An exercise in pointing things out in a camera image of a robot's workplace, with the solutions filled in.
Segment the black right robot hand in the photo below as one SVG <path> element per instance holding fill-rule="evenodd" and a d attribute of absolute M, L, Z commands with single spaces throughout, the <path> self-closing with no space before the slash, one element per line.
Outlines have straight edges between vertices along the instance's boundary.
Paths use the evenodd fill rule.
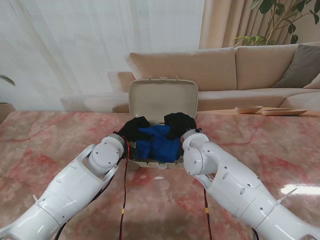
<path fill-rule="evenodd" d="M 197 128 L 195 119 L 183 112 L 165 115 L 164 124 L 170 127 L 169 132 L 166 135 L 166 138 L 169 140 L 180 138 L 189 130 Z"/>

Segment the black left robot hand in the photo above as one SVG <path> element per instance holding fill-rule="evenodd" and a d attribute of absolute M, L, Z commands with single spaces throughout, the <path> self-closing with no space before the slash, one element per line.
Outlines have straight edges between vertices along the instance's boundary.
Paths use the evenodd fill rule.
<path fill-rule="evenodd" d="M 128 142 L 151 141 L 152 137 L 140 131 L 140 128 L 149 128 L 150 123 L 144 116 L 135 117 L 127 121 L 124 126 L 116 133 L 125 138 Z"/>

